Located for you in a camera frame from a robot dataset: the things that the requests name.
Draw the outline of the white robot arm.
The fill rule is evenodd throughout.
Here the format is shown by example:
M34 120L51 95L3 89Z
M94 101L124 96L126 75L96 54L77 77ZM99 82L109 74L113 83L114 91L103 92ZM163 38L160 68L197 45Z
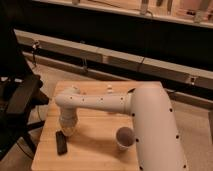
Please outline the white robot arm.
M187 171L170 98L160 82L143 82L125 93L83 95L70 87L55 97L60 119L76 117L77 108L129 115L141 171Z

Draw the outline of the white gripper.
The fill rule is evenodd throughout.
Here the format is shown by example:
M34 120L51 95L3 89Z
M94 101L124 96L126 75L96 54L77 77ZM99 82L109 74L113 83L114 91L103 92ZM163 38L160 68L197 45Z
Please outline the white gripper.
M61 131L65 136L72 136L76 130L78 119L76 117L64 118L59 117Z

